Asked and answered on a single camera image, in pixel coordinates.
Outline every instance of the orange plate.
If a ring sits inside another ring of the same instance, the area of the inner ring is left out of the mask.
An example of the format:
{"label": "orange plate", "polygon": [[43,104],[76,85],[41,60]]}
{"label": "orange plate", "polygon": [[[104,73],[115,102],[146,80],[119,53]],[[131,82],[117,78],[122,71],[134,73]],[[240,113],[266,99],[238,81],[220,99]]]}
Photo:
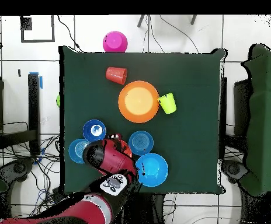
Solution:
{"label": "orange plate", "polygon": [[137,80],[127,84],[119,94],[119,110],[127,120],[144,123],[158,111],[158,92],[148,82]]}

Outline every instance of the tile floor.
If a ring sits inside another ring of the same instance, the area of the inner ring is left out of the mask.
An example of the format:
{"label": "tile floor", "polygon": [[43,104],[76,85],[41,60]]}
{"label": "tile floor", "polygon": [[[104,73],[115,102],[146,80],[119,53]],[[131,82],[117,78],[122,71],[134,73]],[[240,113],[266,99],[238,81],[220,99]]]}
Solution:
{"label": "tile floor", "polygon": [[[33,30],[25,31],[25,39],[51,39],[49,16],[31,16]],[[82,51],[103,51],[102,39],[107,32],[118,30],[128,39],[127,52],[147,51],[147,37],[143,45],[147,25],[145,20],[137,27],[140,15],[109,16],[60,16]],[[185,32],[194,41],[200,53],[210,53],[215,48],[228,50],[225,63],[227,87],[227,124],[234,124],[233,84],[248,77],[240,62],[247,60],[249,47],[254,43],[264,43],[271,48],[271,16],[258,15],[198,15],[195,24],[190,25],[192,15],[162,15],[167,22]],[[153,35],[166,53],[196,53],[191,41],[181,32],[165,23],[159,15],[151,15]],[[4,122],[28,121],[27,74],[39,72],[43,76],[40,89],[40,132],[41,139],[58,135],[59,110],[55,103],[58,95],[58,46],[75,47],[67,28],[54,16],[55,42],[21,43],[19,16],[0,16],[0,76],[5,81]],[[150,33],[150,51],[160,53],[161,48]],[[5,132],[20,131],[24,124],[6,125]],[[233,127],[227,126],[227,133]],[[54,145],[49,153],[57,155]],[[0,166],[9,162],[0,159]],[[54,164],[52,170],[58,171],[60,165]],[[33,168],[39,185],[43,176],[37,166]],[[52,188],[60,183],[58,173],[49,174]],[[225,187],[223,195],[212,194],[167,194],[164,203],[166,224],[238,224],[241,214],[241,197],[237,185],[230,184],[221,175]],[[12,193],[13,215],[29,214],[37,201],[38,189],[35,178],[29,174],[23,183],[16,183]]]}

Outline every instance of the blue bowl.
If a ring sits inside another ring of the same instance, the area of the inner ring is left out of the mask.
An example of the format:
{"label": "blue bowl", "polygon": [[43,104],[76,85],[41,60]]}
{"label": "blue bowl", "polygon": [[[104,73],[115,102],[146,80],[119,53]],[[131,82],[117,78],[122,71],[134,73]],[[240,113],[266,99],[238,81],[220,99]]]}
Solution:
{"label": "blue bowl", "polygon": [[89,145],[89,141],[85,139],[76,139],[69,146],[69,156],[71,160],[76,163],[83,164],[82,153],[84,149]]}
{"label": "blue bowl", "polygon": [[139,182],[147,187],[162,184],[168,176],[168,164],[160,155],[149,153],[141,156],[137,162]]}
{"label": "blue bowl", "polygon": [[129,137],[128,145],[138,156],[149,153],[153,148],[153,137],[147,131],[136,131]]}
{"label": "blue bowl", "polygon": [[89,142],[102,140],[106,135],[106,128],[99,120],[89,120],[82,129],[82,134]]}

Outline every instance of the plate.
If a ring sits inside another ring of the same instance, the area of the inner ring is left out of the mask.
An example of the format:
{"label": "plate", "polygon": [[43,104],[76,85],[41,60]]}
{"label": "plate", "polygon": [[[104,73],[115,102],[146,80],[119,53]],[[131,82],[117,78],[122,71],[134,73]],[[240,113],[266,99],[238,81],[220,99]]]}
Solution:
{"label": "plate", "polygon": [[106,128],[99,120],[89,120],[82,129],[82,135],[89,142],[102,140],[106,135]]}
{"label": "plate", "polygon": [[127,84],[119,94],[118,105],[121,114],[134,123],[152,119],[159,107],[158,92],[152,84],[137,80]]}
{"label": "plate", "polygon": [[155,153],[141,156],[135,166],[138,169],[139,182],[147,187],[159,186],[168,176],[168,164],[162,156]]}
{"label": "plate", "polygon": [[149,153],[153,148],[153,137],[147,131],[136,131],[129,137],[128,145],[138,156]]}
{"label": "plate", "polygon": [[68,149],[71,160],[79,164],[85,163],[82,159],[82,153],[84,152],[84,149],[89,145],[89,143],[90,142],[85,139],[74,140]]}

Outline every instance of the dark green tablecloth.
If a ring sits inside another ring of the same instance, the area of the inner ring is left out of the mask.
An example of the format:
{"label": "dark green tablecloth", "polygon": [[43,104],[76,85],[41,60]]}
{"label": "dark green tablecloth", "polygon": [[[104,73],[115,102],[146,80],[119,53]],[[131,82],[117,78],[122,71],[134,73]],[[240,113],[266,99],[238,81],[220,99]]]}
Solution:
{"label": "dark green tablecloth", "polygon": [[[164,157],[168,177],[147,193],[222,193],[217,184],[220,61],[213,54],[80,53],[62,48],[65,66],[65,191],[79,191],[100,176],[88,164],[76,164],[68,155],[70,143],[82,138],[90,119],[101,120],[107,134],[119,132],[128,142],[134,131],[148,131],[151,152]],[[177,111],[143,124],[126,120],[118,108],[123,86],[106,79],[108,67],[128,69],[126,84],[146,81],[160,96],[172,92]]]}

